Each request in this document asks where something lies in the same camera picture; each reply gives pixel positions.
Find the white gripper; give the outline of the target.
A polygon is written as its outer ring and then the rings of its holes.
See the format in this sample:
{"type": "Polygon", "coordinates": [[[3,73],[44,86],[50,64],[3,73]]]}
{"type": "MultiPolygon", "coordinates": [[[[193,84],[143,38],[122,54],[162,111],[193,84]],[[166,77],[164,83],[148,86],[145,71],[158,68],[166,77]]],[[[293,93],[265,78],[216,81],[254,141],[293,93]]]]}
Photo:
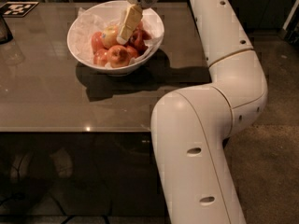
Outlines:
{"type": "Polygon", "coordinates": [[[117,41],[124,45],[143,18],[143,9],[150,8],[159,0],[127,0],[131,5],[121,14],[117,41]]]}

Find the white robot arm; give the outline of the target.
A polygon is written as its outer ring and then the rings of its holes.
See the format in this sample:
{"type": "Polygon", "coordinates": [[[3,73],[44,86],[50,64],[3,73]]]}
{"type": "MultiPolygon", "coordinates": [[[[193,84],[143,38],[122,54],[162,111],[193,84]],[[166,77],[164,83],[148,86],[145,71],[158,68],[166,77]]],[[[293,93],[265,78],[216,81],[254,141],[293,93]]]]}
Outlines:
{"type": "Polygon", "coordinates": [[[155,105],[151,139],[171,224],[246,224],[224,139],[263,111],[267,82],[228,0],[190,0],[209,83],[171,91],[155,105]]]}

